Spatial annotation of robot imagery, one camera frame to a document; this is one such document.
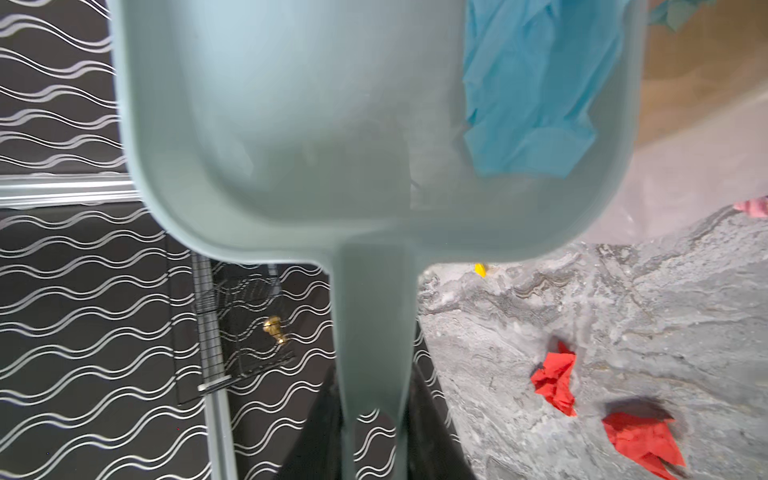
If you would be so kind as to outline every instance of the black wire basket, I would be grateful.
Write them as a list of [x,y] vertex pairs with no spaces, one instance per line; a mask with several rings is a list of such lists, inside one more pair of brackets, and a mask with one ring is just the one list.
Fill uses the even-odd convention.
[[[179,395],[179,403],[294,358],[276,266],[212,263],[193,254],[192,270],[201,381],[196,392]],[[183,366],[174,368],[178,372]]]

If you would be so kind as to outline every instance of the translucent plastic bag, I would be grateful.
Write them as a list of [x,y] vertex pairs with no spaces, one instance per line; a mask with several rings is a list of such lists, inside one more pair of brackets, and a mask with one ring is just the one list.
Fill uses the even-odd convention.
[[630,170],[583,241],[636,243],[768,194],[768,2],[720,0],[647,42]]

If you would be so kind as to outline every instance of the red paper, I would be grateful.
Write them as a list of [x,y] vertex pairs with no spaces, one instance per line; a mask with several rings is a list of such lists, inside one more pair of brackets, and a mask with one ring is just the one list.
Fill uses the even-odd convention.
[[569,417],[575,417],[574,396],[571,394],[571,370],[576,363],[576,354],[569,351],[563,342],[558,344],[559,353],[548,353],[544,367],[533,374],[531,381],[536,393],[543,395],[556,409]]
[[603,419],[608,440],[617,452],[631,458],[654,475],[676,480],[661,460],[672,465],[685,466],[685,461],[672,438],[667,423],[673,419],[643,419],[628,413],[611,413]]

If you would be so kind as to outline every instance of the blue crumpled paper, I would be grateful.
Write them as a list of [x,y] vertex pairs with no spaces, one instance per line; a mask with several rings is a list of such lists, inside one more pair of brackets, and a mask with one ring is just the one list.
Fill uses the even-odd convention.
[[483,177],[567,177],[595,139],[588,109],[630,0],[468,0],[465,140]]
[[650,11],[648,23],[666,25],[678,31],[685,25],[702,3],[713,4],[715,0],[665,0]]

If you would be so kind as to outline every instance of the gray marble surface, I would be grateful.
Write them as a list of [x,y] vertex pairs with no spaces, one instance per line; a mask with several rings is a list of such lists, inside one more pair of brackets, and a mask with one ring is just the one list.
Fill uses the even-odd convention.
[[[676,419],[680,478],[768,478],[768,221],[723,209],[653,242],[492,264],[484,279],[435,265],[420,296],[478,478],[656,478],[607,440],[601,419],[621,405]],[[556,338],[577,353],[575,418],[529,379]]]

